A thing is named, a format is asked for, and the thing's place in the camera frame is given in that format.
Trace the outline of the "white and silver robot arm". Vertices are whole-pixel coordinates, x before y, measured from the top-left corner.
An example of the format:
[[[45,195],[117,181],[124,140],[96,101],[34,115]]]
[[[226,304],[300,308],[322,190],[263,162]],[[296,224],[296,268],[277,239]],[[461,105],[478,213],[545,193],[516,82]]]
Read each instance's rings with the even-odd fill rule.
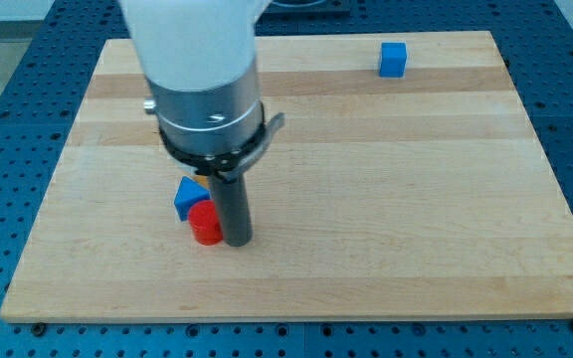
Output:
[[[255,25],[271,0],[120,0],[161,139],[199,175],[233,181],[264,154]]]

